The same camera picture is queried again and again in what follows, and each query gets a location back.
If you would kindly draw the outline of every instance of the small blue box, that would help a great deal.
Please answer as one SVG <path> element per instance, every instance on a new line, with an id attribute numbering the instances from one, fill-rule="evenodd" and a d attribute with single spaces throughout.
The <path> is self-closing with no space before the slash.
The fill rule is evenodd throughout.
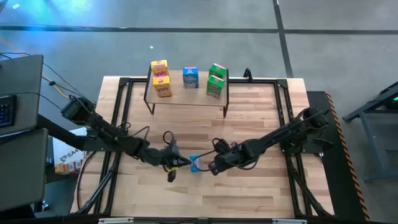
<path id="1" fill-rule="evenodd" d="M 189 159 L 191 160 L 191 172 L 193 173 L 198 173 L 200 170 L 198 168 L 200 167 L 200 158 L 198 158 L 199 155 L 191 155 Z"/>
<path id="2" fill-rule="evenodd" d="M 183 67 L 182 80 L 184 81 L 184 88 L 199 88 L 198 67 Z"/>

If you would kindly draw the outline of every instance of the yellow box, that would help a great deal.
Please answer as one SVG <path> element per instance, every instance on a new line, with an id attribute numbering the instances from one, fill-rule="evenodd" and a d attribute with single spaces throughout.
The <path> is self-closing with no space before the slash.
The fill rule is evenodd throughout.
<path id="1" fill-rule="evenodd" d="M 171 96 L 170 77 L 154 77 L 154 88 L 158 97 Z"/>
<path id="2" fill-rule="evenodd" d="M 56 164 L 55 165 L 55 173 L 67 175 L 69 174 L 69 164 Z"/>
<path id="3" fill-rule="evenodd" d="M 167 60 L 157 60 L 150 63 L 150 69 L 155 77 L 164 77 L 169 75 Z"/>

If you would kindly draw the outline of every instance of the green box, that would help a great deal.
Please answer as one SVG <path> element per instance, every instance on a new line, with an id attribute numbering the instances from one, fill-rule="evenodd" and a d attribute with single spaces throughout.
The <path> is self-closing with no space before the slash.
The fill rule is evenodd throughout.
<path id="1" fill-rule="evenodd" d="M 224 84 L 225 80 L 222 80 L 215 75 L 211 75 L 209 79 L 207 79 L 207 95 L 221 99 Z"/>
<path id="2" fill-rule="evenodd" d="M 222 67 L 221 65 L 217 65 L 214 63 L 209 69 L 209 77 L 211 75 L 215 75 L 218 78 L 224 79 L 226 78 L 226 68 Z"/>

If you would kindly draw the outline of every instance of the keyboard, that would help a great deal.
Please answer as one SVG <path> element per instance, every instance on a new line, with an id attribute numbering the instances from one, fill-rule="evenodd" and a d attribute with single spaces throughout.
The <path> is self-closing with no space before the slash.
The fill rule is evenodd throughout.
<path id="1" fill-rule="evenodd" d="M 16 95 L 0 96 L 0 128 L 13 126 L 17 106 Z"/>

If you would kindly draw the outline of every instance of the concrete floor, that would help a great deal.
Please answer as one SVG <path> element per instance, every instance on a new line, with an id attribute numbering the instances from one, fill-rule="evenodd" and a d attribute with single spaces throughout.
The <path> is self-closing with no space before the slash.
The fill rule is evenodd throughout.
<path id="1" fill-rule="evenodd" d="M 279 0 L 285 29 L 398 29 L 398 1 Z M 272 0 L 9 0 L 0 23 L 109 27 L 277 28 Z M 45 63 L 96 101 L 105 75 L 145 75 L 153 59 L 171 69 L 216 62 L 241 76 L 286 77 L 278 34 L 94 33 L 0 31 L 21 52 L 43 54 Z M 397 81 L 396 35 L 286 35 L 295 78 L 307 90 L 328 90 L 340 117 Z M 0 51 L 12 52 L 0 44 Z M 45 69 L 45 74 L 59 81 Z M 42 94 L 67 100 L 52 87 Z M 45 100 L 40 113 L 67 129 L 76 126 Z M 343 131 L 359 179 L 372 172 L 371 155 L 358 121 Z M 371 220 L 398 222 L 397 179 L 361 183 Z"/>

